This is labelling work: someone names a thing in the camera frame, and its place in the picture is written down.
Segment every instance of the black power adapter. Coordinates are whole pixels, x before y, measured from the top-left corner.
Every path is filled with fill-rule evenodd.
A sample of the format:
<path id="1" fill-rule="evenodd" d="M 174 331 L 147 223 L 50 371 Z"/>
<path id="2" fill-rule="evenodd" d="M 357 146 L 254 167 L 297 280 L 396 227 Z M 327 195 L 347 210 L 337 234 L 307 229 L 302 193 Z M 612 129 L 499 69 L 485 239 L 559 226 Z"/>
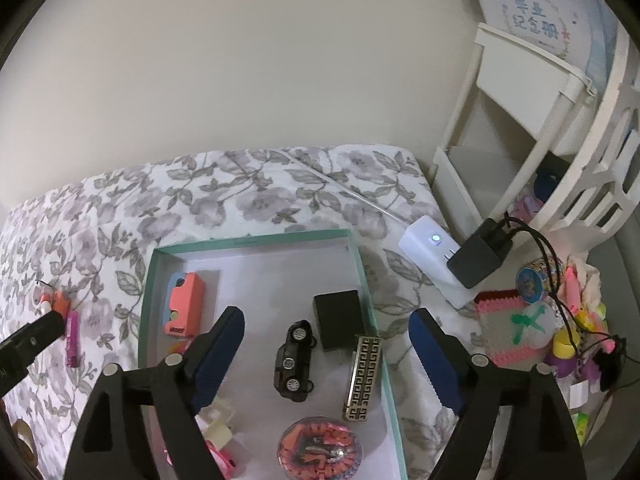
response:
<path id="1" fill-rule="evenodd" d="M 488 218 L 447 262 L 447 267 L 466 288 L 473 288 L 498 269 L 513 241 L 498 223 Z"/>
<path id="2" fill-rule="evenodd" d="M 367 333 L 357 290 L 314 296 L 314 313 L 325 352 L 337 348 L 355 350 L 358 345 L 356 336 Z"/>

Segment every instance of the floral bedspread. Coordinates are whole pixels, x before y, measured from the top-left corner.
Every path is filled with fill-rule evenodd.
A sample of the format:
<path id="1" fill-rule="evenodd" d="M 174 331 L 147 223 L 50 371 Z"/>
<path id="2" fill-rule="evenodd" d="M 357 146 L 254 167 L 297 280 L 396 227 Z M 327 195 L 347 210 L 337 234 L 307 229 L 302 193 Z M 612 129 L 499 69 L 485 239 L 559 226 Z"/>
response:
<path id="1" fill-rule="evenodd" d="M 289 148 L 298 160 L 408 221 L 438 206 L 412 154 L 386 145 Z M 146 267 L 155 247 L 208 238 L 348 227 L 356 234 L 401 421 L 410 478 L 428 475 L 455 424 L 407 337 L 426 306 L 469 350 L 483 345 L 475 310 L 455 311 L 398 249 L 403 225 L 270 150 L 207 152 L 111 171 L 14 208 L 0 234 L 0 339 L 41 313 L 36 280 L 80 313 L 79 368 L 64 342 L 47 348 L 5 398 L 31 426 L 45 478 L 62 478 L 87 396 L 105 364 L 137 365 Z M 488 453 L 485 465 L 490 464 Z"/>

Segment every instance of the toy car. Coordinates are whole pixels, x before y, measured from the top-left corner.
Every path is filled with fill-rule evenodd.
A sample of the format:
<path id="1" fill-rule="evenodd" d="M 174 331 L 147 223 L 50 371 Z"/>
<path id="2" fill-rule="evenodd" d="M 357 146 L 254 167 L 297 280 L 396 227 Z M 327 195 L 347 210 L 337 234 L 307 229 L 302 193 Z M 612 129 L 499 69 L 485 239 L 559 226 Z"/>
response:
<path id="1" fill-rule="evenodd" d="M 314 389 L 309 380 L 311 350 L 316 346 L 311 323 L 306 319 L 294 323 L 287 330 L 287 340 L 276 355 L 273 386 L 286 399 L 303 402 Z"/>

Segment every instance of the pink pen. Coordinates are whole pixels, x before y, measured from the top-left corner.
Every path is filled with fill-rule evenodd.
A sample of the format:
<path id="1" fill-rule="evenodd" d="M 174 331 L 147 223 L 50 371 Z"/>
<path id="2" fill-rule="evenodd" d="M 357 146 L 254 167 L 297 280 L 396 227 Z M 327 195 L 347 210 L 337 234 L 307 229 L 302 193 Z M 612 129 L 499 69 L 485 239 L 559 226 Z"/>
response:
<path id="1" fill-rule="evenodd" d="M 578 276 L 575 275 L 573 267 L 567 267 L 564 273 L 564 296 L 566 306 L 569 307 L 569 311 L 575 316 L 580 310 L 582 300 L 580 299 L 580 283 L 578 282 Z"/>
<path id="2" fill-rule="evenodd" d="M 66 366 L 78 368 L 78 311 L 69 310 L 66 315 Z"/>
<path id="3" fill-rule="evenodd" d="M 601 320 L 596 314 L 590 312 L 591 321 L 596 327 L 596 332 L 602 332 L 604 334 L 608 334 L 609 330 L 607 329 L 603 320 Z M 602 350 L 605 354 L 610 354 L 616 349 L 616 342 L 613 339 L 606 339 L 605 336 L 596 336 L 599 337 L 600 344 L 602 345 Z"/>

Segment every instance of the white cable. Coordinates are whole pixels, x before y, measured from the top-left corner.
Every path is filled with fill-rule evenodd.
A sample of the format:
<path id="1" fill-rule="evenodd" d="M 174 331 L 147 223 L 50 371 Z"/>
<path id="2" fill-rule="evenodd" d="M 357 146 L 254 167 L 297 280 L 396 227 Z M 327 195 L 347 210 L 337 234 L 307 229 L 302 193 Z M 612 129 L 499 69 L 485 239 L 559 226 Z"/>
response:
<path id="1" fill-rule="evenodd" d="M 363 197 L 360 193 L 356 193 L 353 189 L 349 189 L 348 187 L 343 186 L 342 184 L 340 184 L 340 182 L 336 182 L 330 176 L 326 176 L 324 173 L 320 173 L 319 171 L 314 170 L 314 168 L 312 168 L 311 166 L 308 166 L 307 164 L 305 164 L 301 160 L 297 160 L 294 156 L 290 155 L 289 153 L 285 152 L 284 150 L 271 150 L 271 151 L 286 156 L 291 162 L 295 162 L 296 164 L 299 164 L 300 166 L 304 166 L 307 171 L 309 171 L 310 173 L 314 174 L 316 177 L 321 178 L 322 180 L 324 180 L 325 182 L 328 182 L 329 184 L 333 184 L 335 187 L 338 187 L 343 192 L 348 193 L 349 195 L 353 196 L 354 198 L 360 200 L 361 202 L 364 202 L 367 205 L 370 205 L 372 208 L 375 208 L 378 211 L 380 211 L 381 213 L 384 213 L 385 215 L 389 216 L 389 218 L 393 218 L 396 222 L 401 223 L 404 227 L 409 227 L 409 222 L 407 222 L 403 218 L 400 218 L 399 216 L 395 215 L 391 211 L 388 211 L 387 209 L 383 208 L 381 205 L 376 204 L 375 202 L 372 202 L 371 200 L 368 200 L 367 198 Z"/>

